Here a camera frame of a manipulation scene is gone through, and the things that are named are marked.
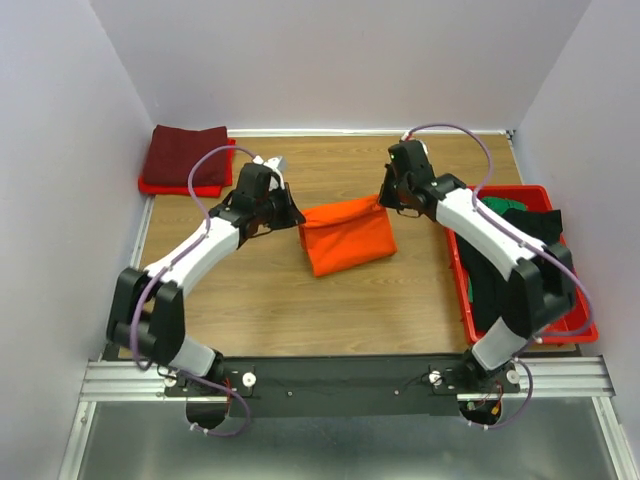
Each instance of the screw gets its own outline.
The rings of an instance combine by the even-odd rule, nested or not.
[[[507,372],[507,380],[509,381],[509,383],[517,385],[518,383],[520,383],[520,374],[515,370],[509,370]]]
[[[429,383],[431,383],[431,385],[435,385],[436,387],[442,383],[442,375],[440,375],[440,372],[438,370],[433,370],[429,374]]]

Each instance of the metal floor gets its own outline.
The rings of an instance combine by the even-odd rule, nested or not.
[[[505,413],[521,401],[505,399]],[[591,398],[534,397],[516,423],[496,431],[424,415],[255,419],[231,439],[190,432],[183,403],[101,403],[80,478],[607,480],[616,474]]]

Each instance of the red plastic bin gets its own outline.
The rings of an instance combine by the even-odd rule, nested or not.
[[[527,206],[527,209],[533,212],[547,212],[552,210],[551,201],[544,187],[539,185],[499,185],[488,186],[483,188],[478,194],[478,198],[483,197],[499,197],[508,198]],[[462,267],[460,262],[460,254],[458,252],[458,243],[453,230],[446,228],[447,246],[449,255],[451,256],[451,269],[456,281],[456,290],[458,292],[458,301],[460,303],[460,312],[462,314],[462,323],[464,324],[467,341],[470,344],[480,340],[486,332],[478,331],[473,324],[473,316],[471,314],[471,304],[469,303],[469,276]],[[566,245],[564,237],[560,237],[560,241]],[[577,302],[575,308],[560,320],[550,325],[545,330],[544,343],[562,345],[566,343],[589,343],[598,339],[598,329],[595,324],[581,333],[580,335],[562,337],[553,336],[554,332],[569,332],[576,330],[584,325],[587,320],[587,302],[582,292],[577,290]]]

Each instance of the orange bag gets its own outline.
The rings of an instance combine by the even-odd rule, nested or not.
[[[387,209],[378,195],[302,212],[300,243],[316,277],[339,272],[398,251]]]

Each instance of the red towel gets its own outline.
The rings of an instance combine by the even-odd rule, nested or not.
[[[235,144],[236,144],[235,139],[233,138],[228,139],[228,145],[235,145]],[[222,185],[193,187],[193,191],[196,193],[197,196],[218,198],[222,193],[223,187],[228,187],[230,185],[233,185],[233,170],[231,168],[231,164],[233,162],[233,154],[235,153],[235,151],[227,150],[226,152],[223,152],[223,153],[226,153],[226,172],[225,172],[224,183]],[[147,195],[187,195],[187,196],[189,195],[189,190],[187,189],[186,186],[185,187],[163,187],[161,185],[149,185],[148,183],[145,183],[144,179],[142,178],[142,175],[138,177],[138,190],[140,190],[141,193],[146,193]]]
[[[158,125],[151,138],[142,178],[150,185],[184,187],[191,168],[206,153],[227,144],[227,127],[183,130]],[[220,152],[205,162],[193,179],[194,187],[222,185],[226,155]]]

